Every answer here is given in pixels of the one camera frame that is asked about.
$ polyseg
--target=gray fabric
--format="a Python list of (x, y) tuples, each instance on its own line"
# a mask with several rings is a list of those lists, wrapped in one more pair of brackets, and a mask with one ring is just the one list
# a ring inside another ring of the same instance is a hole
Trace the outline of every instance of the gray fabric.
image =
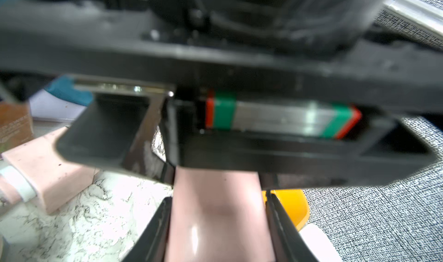
[[(443, 9), (443, 0), (423, 0)], [(443, 42), (382, 11), (375, 21), (435, 47)], [(443, 157), (443, 134), (405, 120)], [(443, 162), (384, 187), (305, 190), (311, 216), (344, 261), (443, 261)]]

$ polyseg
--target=brown box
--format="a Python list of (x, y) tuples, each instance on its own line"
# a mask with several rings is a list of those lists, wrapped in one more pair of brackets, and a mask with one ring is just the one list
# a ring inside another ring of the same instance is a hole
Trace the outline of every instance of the brown box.
[(0, 153), (32, 139), (29, 104), (0, 102)]

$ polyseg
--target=white marble surface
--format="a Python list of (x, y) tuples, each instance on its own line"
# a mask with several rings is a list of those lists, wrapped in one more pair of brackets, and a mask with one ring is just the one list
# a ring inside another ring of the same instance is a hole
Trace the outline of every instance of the white marble surface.
[[(36, 125), (35, 133), (61, 126)], [(7, 261), (120, 261), (171, 194), (162, 184), (100, 172), (91, 186), (53, 215), (32, 202), (16, 205), (0, 218), (0, 233), (10, 244)]]

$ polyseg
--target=white bottle cap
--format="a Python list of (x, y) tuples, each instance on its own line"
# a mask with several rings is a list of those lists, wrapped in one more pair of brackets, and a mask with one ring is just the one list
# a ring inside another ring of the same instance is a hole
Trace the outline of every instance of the white bottle cap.
[(6, 181), (17, 190), (24, 202), (27, 202), (37, 196), (36, 192), (26, 180), (26, 178), (13, 166), (7, 166), (0, 170)]

